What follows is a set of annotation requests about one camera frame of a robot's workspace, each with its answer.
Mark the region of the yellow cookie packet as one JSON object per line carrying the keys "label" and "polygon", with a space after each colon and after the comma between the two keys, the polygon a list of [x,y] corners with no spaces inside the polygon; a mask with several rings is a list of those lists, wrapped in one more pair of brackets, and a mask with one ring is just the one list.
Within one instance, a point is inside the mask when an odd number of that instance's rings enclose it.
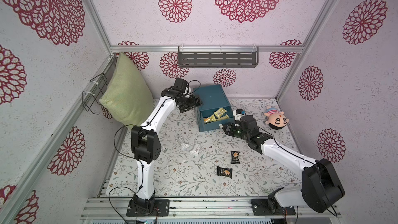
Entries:
{"label": "yellow cookie packet", "polygon": [[224,114],[227,113],[227,110],[223,107],[219,108],[217,111],[214,112],[214,115],[217,119],[221,118]]}
{"label": "yellow cookie packet", "polygon": [[212,114],[211,116],[209,116],[207,118],[204,118],[204,123],[205,124],[211,123],[211,122],[215,122],[215,121],[216,121],[216,117],[215,117],[214,114]]}
{"label": "yellow cookie packet", "polygon": [[229,119],[229,118],[230,118],[229,115],[226,114],[226,115],[224,115],[224,116],[222,116],[222,117],[220,117],[220,118],[217,118],[216,120],[217,120],[217,121],[222,121],[222,120],[226,120],[226,119]]}

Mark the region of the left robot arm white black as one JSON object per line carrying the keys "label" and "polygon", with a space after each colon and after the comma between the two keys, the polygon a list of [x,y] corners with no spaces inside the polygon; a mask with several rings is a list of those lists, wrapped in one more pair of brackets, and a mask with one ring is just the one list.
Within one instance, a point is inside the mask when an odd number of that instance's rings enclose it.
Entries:
{"label": "left robot arm white black", "polygon": [[138,184],[137,191],[127,207],[128,217],[159,213],[155,207],[154,186],[154,162],[162,149],[158,132],[175,108],[184,113],[201,105],[200,98],[194,93],[188,81],[176,78],[172,86],[161,92],[159,102],[149,117],[141,125],[131,128],[131,148],[138,167]]}

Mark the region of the black cookie packet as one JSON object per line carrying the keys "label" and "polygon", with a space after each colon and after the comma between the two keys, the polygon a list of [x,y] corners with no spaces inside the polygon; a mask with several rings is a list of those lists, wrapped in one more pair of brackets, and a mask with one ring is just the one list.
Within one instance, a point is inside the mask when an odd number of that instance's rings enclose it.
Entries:
{"label": "black cookie packet", "polygon": [[233,169],[217,167],[217,176],[232,178]]}
{"label": "black cookie packet", "polygon": [[239,151],[231,151],[231,164],[240,164]]}

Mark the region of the teal drawer cabinet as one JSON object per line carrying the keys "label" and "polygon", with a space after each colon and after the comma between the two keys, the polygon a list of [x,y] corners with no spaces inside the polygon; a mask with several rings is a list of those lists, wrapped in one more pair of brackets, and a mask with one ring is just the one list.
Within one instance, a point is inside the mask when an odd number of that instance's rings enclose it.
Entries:
{"label": "teal drawer cabinet", "polygon": [[231,111],[232,109],[221,85],[200,87],[196,90],[194,95],[199,97],[201,100],[201,105],[196,108],[198,113],[210,115],[210,113],[215,112],[220,108],[224,108],[227,111]]}

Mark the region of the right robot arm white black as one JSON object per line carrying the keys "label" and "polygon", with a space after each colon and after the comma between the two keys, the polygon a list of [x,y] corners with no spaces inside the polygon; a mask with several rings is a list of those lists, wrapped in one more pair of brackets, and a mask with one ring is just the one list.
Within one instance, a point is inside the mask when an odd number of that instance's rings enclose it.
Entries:
{"label": "right robot arm white black", "polygon": [[220,127],[226,135],[246,141],[251,149],[276,160],[301,178],[300,186],[282,187],[267,196],[265,207],[268,212],[286,215],[290,207],[308,206],[317,213],[329,211],[337,215],[333,206],[345,196],[345,190],[329,160],[316,160],[282,145],[258,127],[252,115],[241,116]]}

